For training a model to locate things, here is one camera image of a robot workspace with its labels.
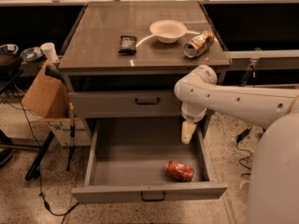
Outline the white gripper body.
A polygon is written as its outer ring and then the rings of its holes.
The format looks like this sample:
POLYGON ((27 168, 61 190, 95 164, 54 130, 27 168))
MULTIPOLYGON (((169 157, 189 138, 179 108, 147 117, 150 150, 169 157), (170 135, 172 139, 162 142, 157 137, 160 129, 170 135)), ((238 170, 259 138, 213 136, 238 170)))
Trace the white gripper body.
POLYGON ((181 106, 181 114, 186 120, 196 123, 203 119, 206 114, 206 108, 200 105, 183 103, 181 106))

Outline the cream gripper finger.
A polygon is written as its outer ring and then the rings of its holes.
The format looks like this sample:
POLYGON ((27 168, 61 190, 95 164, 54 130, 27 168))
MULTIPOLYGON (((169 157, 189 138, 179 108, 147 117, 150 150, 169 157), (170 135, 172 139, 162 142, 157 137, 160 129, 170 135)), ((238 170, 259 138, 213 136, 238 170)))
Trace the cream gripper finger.
POLYGON ((188 120, 182 122, 181 142, 188 145, 191 142, 192 136, 195 132, 196 124, 188 120))

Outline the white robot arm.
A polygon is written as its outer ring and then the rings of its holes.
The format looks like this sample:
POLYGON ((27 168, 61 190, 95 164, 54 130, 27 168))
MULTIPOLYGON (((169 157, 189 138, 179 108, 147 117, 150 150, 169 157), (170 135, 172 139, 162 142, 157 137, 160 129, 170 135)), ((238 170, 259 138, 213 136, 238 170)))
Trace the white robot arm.
POLYGON ((247 224, 299 224, 299 90, 219 86, 214 70, 200 65, 174 93, 190 122, 210 109, 265 129, 251 169, 247 224))

